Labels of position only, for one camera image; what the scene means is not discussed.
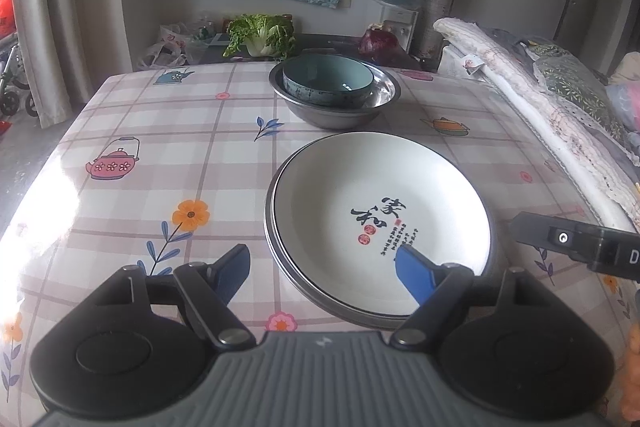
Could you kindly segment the person's hand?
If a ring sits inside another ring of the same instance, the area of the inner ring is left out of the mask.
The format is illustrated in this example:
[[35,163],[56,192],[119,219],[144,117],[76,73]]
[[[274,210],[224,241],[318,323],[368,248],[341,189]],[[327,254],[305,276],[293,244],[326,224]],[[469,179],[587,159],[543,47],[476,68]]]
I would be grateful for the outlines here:
[[629,329],[622,392],[620,413],[626,421],[638,421],[640,419],[640,329],[638,324],[634,324]]

